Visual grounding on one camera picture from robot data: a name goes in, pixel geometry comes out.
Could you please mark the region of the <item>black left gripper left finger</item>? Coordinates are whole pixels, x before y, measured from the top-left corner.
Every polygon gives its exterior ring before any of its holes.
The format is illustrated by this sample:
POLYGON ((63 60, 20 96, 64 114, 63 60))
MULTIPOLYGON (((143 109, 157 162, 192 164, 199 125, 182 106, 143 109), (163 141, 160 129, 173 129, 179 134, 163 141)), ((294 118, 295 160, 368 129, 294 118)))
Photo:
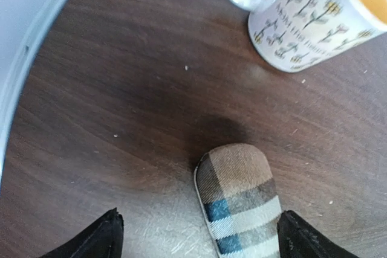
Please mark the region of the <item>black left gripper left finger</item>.
POLYGON ((44 257, 121 258, 123 249, 123 216, 116 208, 108 210, 91 225, 44 257))

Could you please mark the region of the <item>brown plaid glasses case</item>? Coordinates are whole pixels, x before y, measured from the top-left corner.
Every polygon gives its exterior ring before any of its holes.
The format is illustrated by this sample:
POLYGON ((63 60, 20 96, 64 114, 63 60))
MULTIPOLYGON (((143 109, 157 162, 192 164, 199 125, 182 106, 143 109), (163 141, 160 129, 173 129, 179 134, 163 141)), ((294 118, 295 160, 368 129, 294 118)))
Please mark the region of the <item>brown plaid glasses case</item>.
POLYGON ((282 213, 265 155, 250 144, 205 153, 194 171, 195 188, 218 257, 279 257, 282 213))

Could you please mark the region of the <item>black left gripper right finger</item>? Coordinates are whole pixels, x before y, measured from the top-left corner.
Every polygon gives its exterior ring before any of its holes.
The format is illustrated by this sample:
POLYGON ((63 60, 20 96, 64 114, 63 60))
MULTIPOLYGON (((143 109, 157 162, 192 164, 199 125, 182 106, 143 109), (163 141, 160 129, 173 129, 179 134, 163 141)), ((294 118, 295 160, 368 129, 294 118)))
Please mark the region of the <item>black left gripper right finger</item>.
POLYGON ((277 228, 281 258, 358 258, 330 241, 293 210, 281 214, 277 228))

